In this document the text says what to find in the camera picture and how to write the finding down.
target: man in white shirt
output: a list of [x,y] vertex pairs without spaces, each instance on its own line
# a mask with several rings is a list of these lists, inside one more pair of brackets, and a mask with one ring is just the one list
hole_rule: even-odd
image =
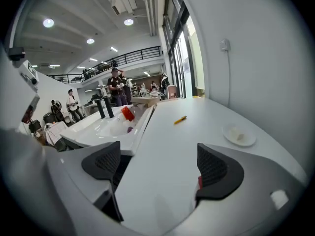
[[102,97],[106,97],[107,96],[106,89],[103,86],[100,86],[100,94],[101,94]]
[[70,89],[68,91],[69,97],[67,100],[67,107],[70,109],[70,113],[72,113],[72,116],[75,118],[75,120],[78,122],[80,120],[83,119],[83,116],[81,115],[80,111],[79,111],[79,106],[78,106],[78,102],[74,99],[73,91],[72,89]]

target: ceiling light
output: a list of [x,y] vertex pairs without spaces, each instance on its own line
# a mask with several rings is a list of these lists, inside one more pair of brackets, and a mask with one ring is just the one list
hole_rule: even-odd
[[47,28],[50,28],[54,25],[54,20],[52,20],[51,18],[47,18],[44,20],[43,25]]
[[124,24],[127,25],[127,26],[131,26],[133,24],[133,20],[132,19],[126,19],[124,21]]
[[88,43],[88,44],[93,44],[94,42],[95,42],[95,41],[94,41],[94,39],[92,39],[92,38],[90,38],[90,39],[87,40],[87,43]]

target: balcony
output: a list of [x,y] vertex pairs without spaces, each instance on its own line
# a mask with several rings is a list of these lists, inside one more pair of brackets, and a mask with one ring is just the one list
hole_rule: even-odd
[[48,76],[65,84],[82,83],[92,78],[93,76],[111,70],[114,67],[119,68],[122,65],[134,63],[143,59],[156,58],[160,56],[161,56],[160,46],[154,46],[134,51],[131,53],[126,53],[113,59],[109,59],[107,61],[104,61],[103,63],[99,63],[96,66],[91,67],[87,71],[83,71],[82,74],[59,74]]

